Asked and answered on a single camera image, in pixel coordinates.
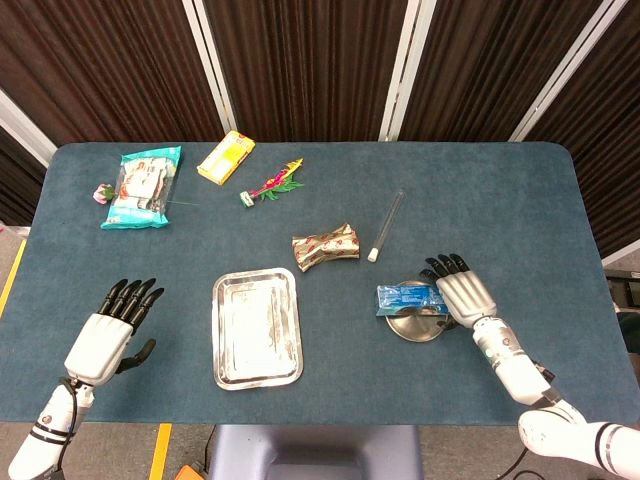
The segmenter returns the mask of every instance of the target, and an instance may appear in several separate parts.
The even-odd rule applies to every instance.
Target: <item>metal tray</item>
[[[296,282],[271,268],[223,275],[213,285],[213,376],[225,390],[273,387],[302,374]]]

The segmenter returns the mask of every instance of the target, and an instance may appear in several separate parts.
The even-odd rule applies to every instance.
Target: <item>yellow floor marking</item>
[[[23,240],[22,243],[20,244],[20,248],[18,249],[18,254],[16,255],[15,260],[13,261],[11,270],[9,271],[7,282],[4,284],[4,288],[2,289],[2,295],[0,295],[0,317],[2,317],[4,306],[7,304],[7,300],[9,299],[9,292],[11,291],[11,287],[13,286],[13,280],[16,278],[16,273],[18,273],[20,260],[22,260],[22,252],[24,252],[24,247],[26,244],[27,244],[26,240]]]
[[[170,438],[171,424],[161,423],[158,428],[158,438],[156,439],[156,449],[153,452],[153,463],[151,464],[151,471],[149,472],[149,480],[162,480]]]

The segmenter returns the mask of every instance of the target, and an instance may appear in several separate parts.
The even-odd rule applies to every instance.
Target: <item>dark brown backdrop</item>
[[[640,1],[630,1],[527,140],[571,152],[605,257],[640,238]]]
[[[0,221],[30,225],[45,168],[0,128]]]
[[[218,140],[178,0],[0,0],[0,87],[57,145]]]
[[[599,4],[438,1],[399,139],[508,140]]]
[[[377,140],[406,0],[207,0],[238,128]]]

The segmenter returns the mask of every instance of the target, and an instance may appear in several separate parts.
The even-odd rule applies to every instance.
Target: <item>blue packet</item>
[[[435,285],[378,285],[376,316],[421,313],[445,315],[449,313],[444,299]]]
[[[123,155],[115,196],[103,230],[160,228],[169,224],[164,212],[180,162],[181,147]]]

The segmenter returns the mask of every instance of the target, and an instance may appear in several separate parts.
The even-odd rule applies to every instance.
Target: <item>yellow box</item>
[[[213,183],[223,185],[255,146],[256,142],[249,137],[231,130],[198,165],[198,173]]]

